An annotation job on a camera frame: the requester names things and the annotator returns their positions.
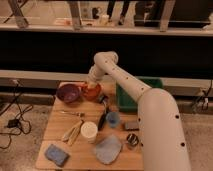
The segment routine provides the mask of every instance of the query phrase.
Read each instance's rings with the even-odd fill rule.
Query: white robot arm
[[[105,73],[138,103],[139,135],[145,171],[191,171],[178,106],[165,90],[151,88],[116,65],[115,52],[100,52],[94,57],[88,87],[97,84]]]

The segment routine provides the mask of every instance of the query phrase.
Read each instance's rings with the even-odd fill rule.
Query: green bin
[[[161,79],[137,78],[153,88],[163,88]],[[116,100],[120,112],[137,112],[137,104],[118,84],[116,85]]]

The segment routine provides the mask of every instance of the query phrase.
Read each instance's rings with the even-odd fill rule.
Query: paper cup
[[[98,133],[97,125],[94,122],[85,122],[81,126],[81,135],[89,143],[94,143]]]
[[[101,26],[106,26],[108,22],[109,22],[109,15],[104,14],[100,17],[100,25]]]

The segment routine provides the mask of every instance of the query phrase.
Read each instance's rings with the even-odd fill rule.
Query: blue sponge
[[[69,154],[65,153],[53,144],[51,144],[45,151],[45,156],[48,160],[53,161],[59,167],[62,167],[69,158]]]

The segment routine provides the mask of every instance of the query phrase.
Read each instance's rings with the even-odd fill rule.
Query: blue cup
[[[111,128],[115,128],[120,123],[119,114],[117,112],[107,113],[106,121]]]

